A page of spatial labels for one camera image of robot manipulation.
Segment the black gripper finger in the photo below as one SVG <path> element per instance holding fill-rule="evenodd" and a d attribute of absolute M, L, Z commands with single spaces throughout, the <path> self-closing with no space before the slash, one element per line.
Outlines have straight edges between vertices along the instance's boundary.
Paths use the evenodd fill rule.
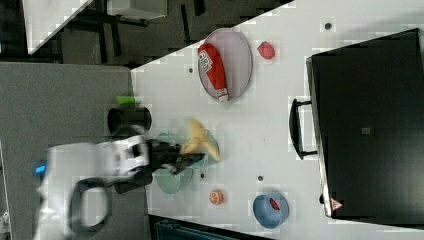
<path fill-rule="evenodd" d="M 171 165 L 171 168 L 169 169 L 169 171 L 174 175 L 178 175 L 181 172 L 183 172 L 185 169 L 190 167 L 191 167 L 190 162 L 177 162 Z"/>
<path fill-rule="evenodd" d="M 201 161 L 204 158 L 204 153 L 182 153 L 178 155 L 178 162 L 187 162 L 189 164 L 194 164 Z"/>

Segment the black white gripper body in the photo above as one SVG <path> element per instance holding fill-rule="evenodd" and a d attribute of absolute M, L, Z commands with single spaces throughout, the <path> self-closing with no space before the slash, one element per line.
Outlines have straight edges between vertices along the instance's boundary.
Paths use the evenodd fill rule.
<path fill-rule="evenodd" d="M 147 170 L 150 173 L 158 169 L 167 169 L 171 173 L 177 172 L 176 162 L 179 158 L 181 146 L 172 145 L 155 139 L 147 141 L 149 164 Z"/>

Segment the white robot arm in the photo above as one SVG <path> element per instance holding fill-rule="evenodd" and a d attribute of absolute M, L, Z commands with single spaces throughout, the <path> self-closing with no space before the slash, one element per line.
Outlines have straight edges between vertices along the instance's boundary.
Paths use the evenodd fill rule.
<path fill-rule="evenodd" d="M 171 144 L 142 134 L 51 147 L 40 172 L 42 201 L 33 240 L 91 237 L 109 221 L 112 187 L 145 186 L 159 169 L 177 175 L 204 157 L 195 140 Z"/>

